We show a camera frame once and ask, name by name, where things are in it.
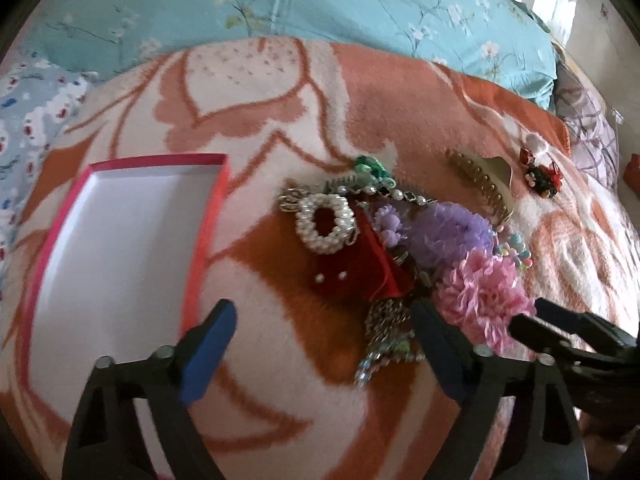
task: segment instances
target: jewelry pile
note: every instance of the jewelry pile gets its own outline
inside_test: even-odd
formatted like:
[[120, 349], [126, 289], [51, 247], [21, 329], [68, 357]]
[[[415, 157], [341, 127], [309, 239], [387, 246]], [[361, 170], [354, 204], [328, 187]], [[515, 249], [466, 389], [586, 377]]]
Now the jewelry pile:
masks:
[[[469, 166], [499, 220], [495, 228], [459, 204], [399, 189], [380, 162], [365, 155], [347, 176], [313, 191], [290, 187], [278, 197], [281, 211], [295, 213], [296, 233], [316, 255], [310, 288], [327, 298], [370, 304], [366, 357], [354, 377], [358, 386], [391, 362], [424, 359], [410, 326], [412, 294], [432, 296], [448, 322], [474, 332], [472, 340], [488, 334], [482, 342], [496, 348], [507, 344], [500, 329], [505, 317], [531, 312], [518, 279], [533, 265], [531, 253], [504, 224], [513, 212], [511, 168], [498, 157], [447, 156]], [[472, 297], [477, 299], [470, 306]]]

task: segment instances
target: orange blanket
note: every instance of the orange blanket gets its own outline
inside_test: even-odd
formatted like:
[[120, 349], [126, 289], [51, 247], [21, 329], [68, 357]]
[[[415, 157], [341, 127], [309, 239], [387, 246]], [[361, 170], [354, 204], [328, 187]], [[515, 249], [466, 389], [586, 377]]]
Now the orange blanket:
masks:
[[[565, 175], [543, 200], [518, 169], [538, 132]], [[193, 418], [229, 480], [418, 480], [456, 416], [427, 363], [390, 365], [364, 389], [361, 305], [308, 290], [313, 257], [275, 199], [289, 182], [344, 174], [361, 153], [401, 181], [481, 212], [478, 193], [447, 165], [447, 148], [503, 156], [514, 168], [511, 220], [536, 260], [532, 296], [638, 329], [638, 238], [616, 197], [591, 189], [568, 158], [564, 124], [510, 92], [445, 67], [358, 46], [287, 38], [210, 44], [161, 57], [93, 91], [61, 134], [28, 203], [2, 312], [0, 408], [51, 478], [69, 416], [25, 393], [18, 370], [24, 291], [52, 219], [89, 163], [169, 152], [228, 153], [232, 177], [210, 248], [202, 316], [234, 300], [239, 325]], [[548, 164], [545, 156], [540, 162]], [[65, 348], [60, 355], [64, 366]], [[524, 349], [514, 350], [523, 356]], [[64, 387], [82, 391], [95, 358]], [[477, 478], [488, 478], [500, 421]], [[159, 466], [160, 472], [170, 472]]]

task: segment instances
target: floor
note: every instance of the floor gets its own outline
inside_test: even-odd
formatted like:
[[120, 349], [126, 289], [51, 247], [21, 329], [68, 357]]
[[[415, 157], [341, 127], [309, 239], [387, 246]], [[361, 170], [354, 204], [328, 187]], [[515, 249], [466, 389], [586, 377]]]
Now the floor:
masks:
[[[640, 153], [640, 45], [609, 0], [519, 0], [547, 23], [620, 114], [620, 173]], [[620, 180], [620, 200], [640, 229], [640, 200]]]

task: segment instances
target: beige hair clip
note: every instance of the beige hair clip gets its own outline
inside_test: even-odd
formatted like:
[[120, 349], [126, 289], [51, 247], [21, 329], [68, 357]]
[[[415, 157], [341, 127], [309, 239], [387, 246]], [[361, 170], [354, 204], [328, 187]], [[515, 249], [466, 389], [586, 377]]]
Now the beige hair clip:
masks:
[[447, 150], [446, 155], [487, 199], [497, 219], [495, 225], [507, 221], [514, 209], [510, 191], [513, 170], [509, 163], [501, 156], [482, 158], [477, 153], [458, 150]]

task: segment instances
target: pearl scrunchie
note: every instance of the pearl scrunchie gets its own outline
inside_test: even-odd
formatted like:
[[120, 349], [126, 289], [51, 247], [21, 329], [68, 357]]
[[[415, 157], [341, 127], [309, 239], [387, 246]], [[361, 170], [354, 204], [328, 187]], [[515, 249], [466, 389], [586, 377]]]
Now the pearl scrunchie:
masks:
[[[321, 236], [316, 230], [314, 216], [320, 208], [329, 208], [334, 212], [335, 227], [327, 236]], [[347, 199], [336, 194], [321, 193], [303, 198], [300, 200], [300, 210], [296, 213], [296, 233], [315, 254], [337, 253], [356, 234], [356, 221]]]

